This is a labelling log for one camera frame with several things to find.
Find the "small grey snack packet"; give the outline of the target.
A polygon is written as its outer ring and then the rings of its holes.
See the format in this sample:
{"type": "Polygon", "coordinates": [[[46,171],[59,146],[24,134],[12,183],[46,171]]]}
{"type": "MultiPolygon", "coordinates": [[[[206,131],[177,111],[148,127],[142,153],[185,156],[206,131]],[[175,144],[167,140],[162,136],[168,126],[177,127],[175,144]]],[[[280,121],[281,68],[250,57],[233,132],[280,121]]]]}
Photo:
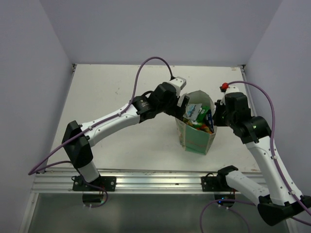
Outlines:
{"type": "Polygon", "coordinates": [[[185,108],[185,113],[183,114],[183,117],[188,120],[196,120],[199,112],[201,110],[202,104],[188,104],[185,108]]]}

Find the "green Fox's candy bag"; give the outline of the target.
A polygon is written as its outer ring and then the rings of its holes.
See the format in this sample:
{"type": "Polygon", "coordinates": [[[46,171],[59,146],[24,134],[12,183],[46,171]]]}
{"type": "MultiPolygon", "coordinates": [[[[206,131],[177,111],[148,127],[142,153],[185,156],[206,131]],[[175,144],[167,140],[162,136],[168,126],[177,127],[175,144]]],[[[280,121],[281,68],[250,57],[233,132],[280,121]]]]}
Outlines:
{"type": "Polygon", "coordinates": [[[189,120],[192,122],[203,123],[207,112],[210,110],[208,106],[195,107],[189,116],[189,120]]]}

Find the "blue snack bag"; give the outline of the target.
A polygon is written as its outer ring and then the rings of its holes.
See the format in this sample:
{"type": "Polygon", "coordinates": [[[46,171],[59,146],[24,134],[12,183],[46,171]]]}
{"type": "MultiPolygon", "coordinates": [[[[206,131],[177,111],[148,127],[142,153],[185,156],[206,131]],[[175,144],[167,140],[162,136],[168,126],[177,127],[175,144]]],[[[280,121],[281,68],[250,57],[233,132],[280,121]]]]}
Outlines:
{"type": "Polygon", "coordinates": [[[210,109],[207,111],[207,114],[205,116],[205,124],[213,128],[213,118],[212,118],[212,112],[210,109]]]}

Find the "orange candy bag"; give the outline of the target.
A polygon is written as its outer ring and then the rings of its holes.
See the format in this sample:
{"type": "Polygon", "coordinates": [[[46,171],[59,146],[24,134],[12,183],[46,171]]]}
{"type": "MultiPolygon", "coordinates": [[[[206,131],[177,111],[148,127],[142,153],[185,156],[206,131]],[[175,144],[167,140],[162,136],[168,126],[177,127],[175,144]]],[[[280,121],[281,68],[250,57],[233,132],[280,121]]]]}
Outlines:
{"type": "Polygon", "coordinates": [[[206,125],[205,123],[196,122],[196,123],[193,123],[192,127],[195,128],[196,130],[203,131],[209,134],[214,133],[214,130],[208,125],[206,125]]]}

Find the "green paper bag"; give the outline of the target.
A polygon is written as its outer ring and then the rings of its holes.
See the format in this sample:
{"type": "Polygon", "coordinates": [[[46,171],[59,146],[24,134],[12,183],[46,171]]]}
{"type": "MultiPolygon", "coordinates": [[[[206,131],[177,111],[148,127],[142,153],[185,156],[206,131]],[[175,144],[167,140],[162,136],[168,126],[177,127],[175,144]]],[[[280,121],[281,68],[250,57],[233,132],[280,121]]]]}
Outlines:
{"type": "MultiPolygon", "coordinates": [[[[202,106],[208,106],[211,109],[212,116],[215,112],[215,106],[210,98],[210,96],[201,91],[194,91],[190,93],[186,93],[190,100],[188,104],[199,104],[202,106]]],[[[188,152],[193,152],[197,154],[206,155],[213,143],[213,140],[216,136],[217,127],[213,124],[213,134],[209,134],[203,131],[196,130],[192,127],[193,123],[184,117],[182,119],[176,119],[177,130],[179,133],[179,142],[181,146],[188,152]]]]}

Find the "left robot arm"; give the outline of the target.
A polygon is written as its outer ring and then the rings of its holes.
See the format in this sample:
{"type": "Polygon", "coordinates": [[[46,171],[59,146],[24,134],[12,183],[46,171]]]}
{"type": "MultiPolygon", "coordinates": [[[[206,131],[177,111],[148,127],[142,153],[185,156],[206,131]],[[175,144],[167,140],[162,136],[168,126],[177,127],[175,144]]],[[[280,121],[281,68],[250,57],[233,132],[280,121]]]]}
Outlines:
{"type": "Polygon", "coordinates": [[[182,103],[178,102],[185,86],[186,80],[177,77],[159,84],[154,91],[149,92],[148,97],[136,96],[128,105],[102,118],[81,125],[72,121],[67,125],[62,140],[65,152],[89,190],[97,190],[101,185],[91,148],[111,134],[153,119],[160,113],[181,119],[189,102],[188,97],[183,98],[182,103]]]}

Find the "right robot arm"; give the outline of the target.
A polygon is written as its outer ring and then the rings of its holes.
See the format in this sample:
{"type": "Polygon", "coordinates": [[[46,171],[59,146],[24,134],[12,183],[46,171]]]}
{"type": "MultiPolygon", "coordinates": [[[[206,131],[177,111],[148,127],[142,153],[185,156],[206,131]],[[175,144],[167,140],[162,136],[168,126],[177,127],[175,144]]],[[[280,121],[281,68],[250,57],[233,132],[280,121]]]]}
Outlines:
{"type": "Polygon", "coordinates": [[[271,145],[271,129],[261,116],[252,116],[248,99],[242,92],[227,93],[215,103],[215,126],[228,126],[255,158],[266,187],[244,176],[235,166],[218,170],[216,184],[221,190],[241,192],[257,207],[261,218],[274,226],[311,206],[289,176],[276,149],[271,145]]]}

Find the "aluminium mounting rail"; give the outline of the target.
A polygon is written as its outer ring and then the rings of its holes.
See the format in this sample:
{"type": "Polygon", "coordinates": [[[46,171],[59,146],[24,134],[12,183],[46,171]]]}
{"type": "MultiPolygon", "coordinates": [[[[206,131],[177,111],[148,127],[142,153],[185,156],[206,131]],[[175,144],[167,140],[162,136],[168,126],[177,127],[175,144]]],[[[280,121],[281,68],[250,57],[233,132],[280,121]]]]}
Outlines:
{"type": "MultiPolygon", "coordinates": [[[[102,176],[116,177],[114,194],[201,194],[201,177],[207,172],[109,170],[100,169],[102,176]]],[[[75,169],[56,167],[36,174],[33,193],[72,193],[75,169]]]]}

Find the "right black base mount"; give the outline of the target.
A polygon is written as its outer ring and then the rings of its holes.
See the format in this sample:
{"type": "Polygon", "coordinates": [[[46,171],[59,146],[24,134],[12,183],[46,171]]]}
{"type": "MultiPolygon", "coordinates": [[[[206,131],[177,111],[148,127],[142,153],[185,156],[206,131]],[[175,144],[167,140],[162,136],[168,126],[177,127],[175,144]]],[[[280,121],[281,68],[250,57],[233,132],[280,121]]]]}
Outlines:
{"type": "Polygon", "coordinates": [[[200,179],[203,192],[230,192],[234,190],[228,186],[223,176],[216,173],[208,173],[200,179]]]}

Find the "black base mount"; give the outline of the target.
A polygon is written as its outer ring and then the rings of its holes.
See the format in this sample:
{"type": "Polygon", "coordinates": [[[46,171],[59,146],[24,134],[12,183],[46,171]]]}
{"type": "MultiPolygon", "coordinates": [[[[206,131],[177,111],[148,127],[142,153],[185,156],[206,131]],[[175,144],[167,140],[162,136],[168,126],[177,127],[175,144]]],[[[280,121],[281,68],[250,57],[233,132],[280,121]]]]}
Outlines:
{"type": "MultiPolygon", "coordinates": [[[[116,188],[116,177],[115,176],[99,176],[96,180],[92,181],[90,184],[93,186],[101,187],[107,192],[114,192],[116,188]]],[[[98,191],[97,188],[90,187],[86,185],[81,176],[73,176],[71,178],[73,181],[73,191],[83,191],[83,192],[90,192],[90,191],[98,191]]]]}
{"type": "Polygon", "coordinates": [[[208,173],[200,179],[203,192],[230,192],[234,190],[228,186],[223,176],[216,173],[208,173]]]}

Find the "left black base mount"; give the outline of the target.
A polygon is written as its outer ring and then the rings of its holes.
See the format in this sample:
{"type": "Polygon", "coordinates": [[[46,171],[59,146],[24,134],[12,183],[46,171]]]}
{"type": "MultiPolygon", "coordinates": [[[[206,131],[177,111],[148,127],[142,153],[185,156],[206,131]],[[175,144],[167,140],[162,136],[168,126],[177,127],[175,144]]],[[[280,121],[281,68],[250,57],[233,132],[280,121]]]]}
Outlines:
{"type": "MultiPolygon", "coordinates": [[[[116,177],[115,176],[99,176],[96,180],[92,181],[90,184],[93,186],[101,187],[107,192],[114,192],[116,188],[116,177]]],[[[86,185],[81,176],[73,176],[71,178],[73,181],[73,191],[83,191],[83,192],[90,192],[90,191],[98,191],[97,188],[90,187],[86,185]]]]}

